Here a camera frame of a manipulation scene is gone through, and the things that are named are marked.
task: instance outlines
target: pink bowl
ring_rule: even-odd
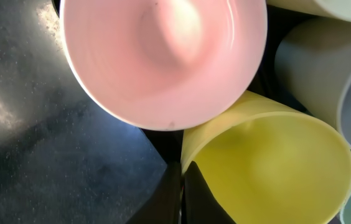
[[[264,52],[265,0],[62,0],[67,60],[87,94],[153,130],[202,124],[247,89]]]

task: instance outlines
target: yellow cup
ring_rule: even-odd
[[[241,224],[325,224],[351,189],[351,152],[325,122],[255,93],[188,129],[182,171],[195,161]]]

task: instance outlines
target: stain on pink cup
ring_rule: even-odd
[[[247,89],[265,0],[62,0],[67,60],[103,109],[140,128],[202,124]]]

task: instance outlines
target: scratched dark surface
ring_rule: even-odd
[[[0,223],[123,224],[165,168],[81,89],[51,0],[0,1]]]

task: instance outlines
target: metal surface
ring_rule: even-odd
[[[51,0],[0,1],[0,223],[124,223],[165,168],[77,83]]]

